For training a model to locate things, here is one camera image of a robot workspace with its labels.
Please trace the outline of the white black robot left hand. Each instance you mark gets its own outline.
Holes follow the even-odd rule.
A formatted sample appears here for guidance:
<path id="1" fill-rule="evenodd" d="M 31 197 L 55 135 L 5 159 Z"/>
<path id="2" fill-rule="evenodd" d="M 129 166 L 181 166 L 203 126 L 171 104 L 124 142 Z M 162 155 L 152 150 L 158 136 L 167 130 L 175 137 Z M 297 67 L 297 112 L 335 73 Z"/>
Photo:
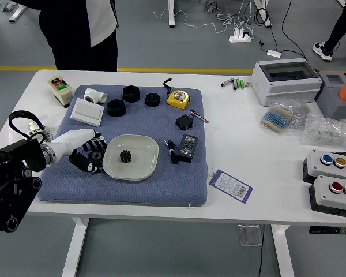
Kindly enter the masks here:
<path id="1" fill-rule="evenodd" d="M 42 151 L 47 167 L 56 165 L 64 156 L 68 156 L 70 163 L 78 169 L 89 173 L 99 173 L 100 162 L 79 153 L 77 151 L 79 147 L 83 147 L 84 151 L 91 151 L 91 155 L 99 152 L 100 158 L 107 144 L 101 133 L 93 129 L 70 130 L 53 139 L 52 142 L 43 143 Z"/>

